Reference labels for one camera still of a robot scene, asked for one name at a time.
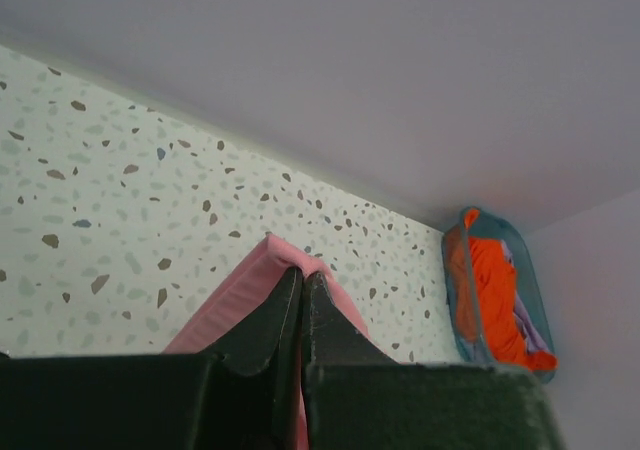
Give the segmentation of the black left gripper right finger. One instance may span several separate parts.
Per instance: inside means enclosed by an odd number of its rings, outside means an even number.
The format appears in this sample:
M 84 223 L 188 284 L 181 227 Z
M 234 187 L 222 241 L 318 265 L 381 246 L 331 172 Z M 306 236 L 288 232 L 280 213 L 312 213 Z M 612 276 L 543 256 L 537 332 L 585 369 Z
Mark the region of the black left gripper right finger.
M 538 380 L 510 366 L 400 364 L 303 289 L 302 387 L 312 449 L 562 449 Z

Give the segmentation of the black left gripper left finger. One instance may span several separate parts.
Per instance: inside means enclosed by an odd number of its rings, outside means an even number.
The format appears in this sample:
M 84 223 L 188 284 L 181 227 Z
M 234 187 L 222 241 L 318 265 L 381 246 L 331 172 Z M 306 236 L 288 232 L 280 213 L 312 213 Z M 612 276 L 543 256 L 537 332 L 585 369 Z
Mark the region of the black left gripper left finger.
M 3 358 L 5 449 L 292 449 L 303 278 L 192 354 Z

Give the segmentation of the pink t-shirt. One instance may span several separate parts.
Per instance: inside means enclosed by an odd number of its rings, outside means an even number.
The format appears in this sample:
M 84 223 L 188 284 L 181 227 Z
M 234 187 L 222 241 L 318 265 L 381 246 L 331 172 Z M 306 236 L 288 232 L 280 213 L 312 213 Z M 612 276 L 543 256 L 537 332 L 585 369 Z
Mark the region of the pink t-shirt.
M 365 337 L 367 325 L 348 293 L 319 258 L 270 234 L 231 271 L 173 337 L 166 354 L 195 353 L 216 342 L 270 295 L 284 272 L 297 267 L 305 277 L 323 274 L 337 309 Z

